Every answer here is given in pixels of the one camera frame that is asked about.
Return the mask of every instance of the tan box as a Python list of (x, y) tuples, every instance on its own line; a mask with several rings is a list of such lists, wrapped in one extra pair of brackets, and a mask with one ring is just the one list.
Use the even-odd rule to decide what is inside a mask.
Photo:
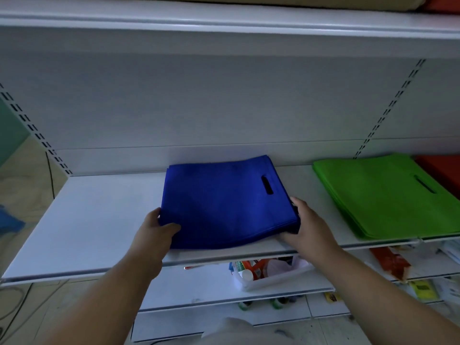
[(342, 8), (370, 11), (410, 11), (422, 5), (425, 0), (168, 0), (194, 1), (226, 4), (280, 5), (320, 8)]

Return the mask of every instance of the forearm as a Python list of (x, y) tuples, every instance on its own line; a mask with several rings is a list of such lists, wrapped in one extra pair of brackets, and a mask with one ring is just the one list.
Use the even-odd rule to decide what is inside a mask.
[(318, 268), (335, 286), (374, 345), (458, 343), (460, 328), (353, 255), (334, 250)]
[(128, 256), (119, 261), (66, 311), (42, 344), (123, 344), (153, 278), (143, 263)]

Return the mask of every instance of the teal wall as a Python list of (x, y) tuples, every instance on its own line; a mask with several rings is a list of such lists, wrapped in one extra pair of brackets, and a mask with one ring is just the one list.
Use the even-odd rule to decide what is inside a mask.
[(0, 99), (0, 166), (28, 136), (26, 128)]

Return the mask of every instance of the white basket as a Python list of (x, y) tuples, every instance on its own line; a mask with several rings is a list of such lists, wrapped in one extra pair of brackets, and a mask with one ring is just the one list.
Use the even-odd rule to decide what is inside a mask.
[(235, 262), (232, 263), (232, 266), (233, 266), (233, 270), (235, 271), (233, 272), (233, 281), (235, 282), (235, 287), (244, 292), (252, 291), (255, 289), (264, 288), (266, 286), (284, 282), (286, 280), (289, 280), (290, 278), (293, 278), (305, 272), (311, 271), (315, 268), (308, 261), (303, 260), (298, 255), (295, 255), (293, 258), (293, 269), (292, 270), (279, 274), (279, 275), (261, 278), (260, 280), (245, 281), (243, 278), (241, 278), (240, 274), (238, 273)]

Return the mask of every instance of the stack of bags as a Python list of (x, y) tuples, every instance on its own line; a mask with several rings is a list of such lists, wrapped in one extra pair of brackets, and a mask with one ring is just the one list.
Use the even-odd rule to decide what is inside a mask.
[(408, 155), (323, 160), (313, 169), (358, 237), (460, 232), (460, 201)]

